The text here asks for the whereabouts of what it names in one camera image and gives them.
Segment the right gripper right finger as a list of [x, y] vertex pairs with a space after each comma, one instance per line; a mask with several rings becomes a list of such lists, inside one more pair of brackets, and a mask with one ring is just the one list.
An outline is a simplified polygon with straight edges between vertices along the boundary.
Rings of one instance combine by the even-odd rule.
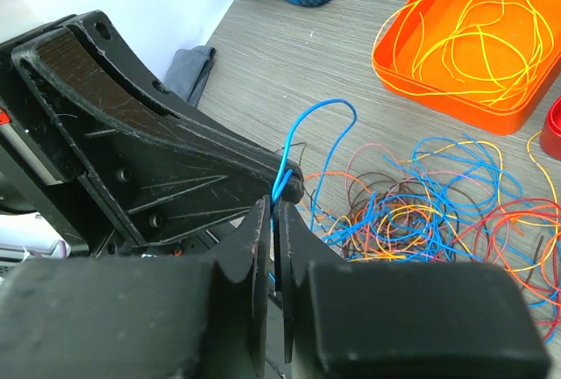
[[276, 205], [276, 289], [295, 378], [545, 378], [515, 282], [478, 262], [351, 262]]

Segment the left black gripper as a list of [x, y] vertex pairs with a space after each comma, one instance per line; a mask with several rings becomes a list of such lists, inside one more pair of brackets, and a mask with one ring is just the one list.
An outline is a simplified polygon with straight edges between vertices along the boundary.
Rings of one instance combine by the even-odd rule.
[[101, 11], [1, 44], [1, 211], [41, 214], [79, 254], [240, 218], [280, 166], [165, 87]]

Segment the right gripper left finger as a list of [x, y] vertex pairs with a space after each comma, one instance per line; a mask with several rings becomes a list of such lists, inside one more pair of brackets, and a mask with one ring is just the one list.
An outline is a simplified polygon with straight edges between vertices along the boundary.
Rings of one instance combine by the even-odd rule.
[[1, 286], [4, 378], [261, 378], [268, 202], [204, 254], [32, 260]]

